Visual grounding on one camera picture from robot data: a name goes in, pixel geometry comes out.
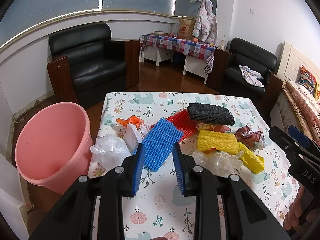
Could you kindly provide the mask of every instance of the floral patterned tablecloth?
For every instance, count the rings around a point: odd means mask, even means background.
[[[131,115],[142,118],[152,125],[161,117],[168,117],[187,108],[189,103],[205,103],[229,109],[235,118],[232,132],[248,125],[252,130],[262,130],[267,146],[254,153],[265,159],[265,170],[258,175],[242,166],[234,172],[250,186],[270,212],[283,223],[285,214],[293,202],[299,185],[289,175],[289,162],[285,153],[268,137],[269,127],[248,98],[192,93],[117,92],[108,93],[103,105],[98,137],[108,133],[123,137],[125,128],[116,119]],[[197,134],[180,142],[184,154],[197,148]],[[91,163],[88,176],[94,178],[105,174],[97,163]],[[175,175],[172,154],[157,171],[144,168],[137,195],[123,198],[124,232],[127,240],[148,240],[165,236],[173,240],[193,239],[195,223],[195,197],[181,195]],[[223,207],[219,199],[221,226],[224,227]]]

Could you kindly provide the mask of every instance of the plaid cloth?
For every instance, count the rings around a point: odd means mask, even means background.
[[[155,35],[142,35],[140,37],[141,51],[145,51],[147,46],[153,46],[163,49],[172,49],[176,52],[182,53],[184,55],[196,57],[204,61],[210,60],[207,63],[207,68],[205,68],[205,73],[210,73],[212,71],[212,62],[215,47],[209,46],[206,43],[196,43],[188,40],[182,40],[167,36],[155,36]]]

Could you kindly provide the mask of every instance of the human hand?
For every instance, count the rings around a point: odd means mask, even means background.
[[[302,215],[302,203],[301,199],[304,194],[305,187],[303,185],[298,189],[298,194],[295,200],[291,203],[288,213],[285,215],[283,221],[283,227],[285,230],[290,230],[292,227],[296,227],[299,224],[299,217]],[[320,212],[320,208],[310,211],[307,215],[307,221],[313,222]]]

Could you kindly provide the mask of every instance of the bed headboard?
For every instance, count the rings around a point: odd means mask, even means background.
[[[320,69],[301,51],[285,41],[277,76],[284,81],[296,82],[300,75],[301,65],[304,65],[317,78],[317,81],[320,81]]]

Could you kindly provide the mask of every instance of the yellow plastic packaging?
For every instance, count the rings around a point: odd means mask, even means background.
[[[246,166],[254,174],[258,174],[264,170],[264,158],[261,156],[254,155],[245,145],[239,143],[239,151],[243,151],[244,154],[241,156],[243,165]]]
[[[231,154],[239,152],[239,144],[234,134],[200,130],[198,150],[208,151],[212,148]]]

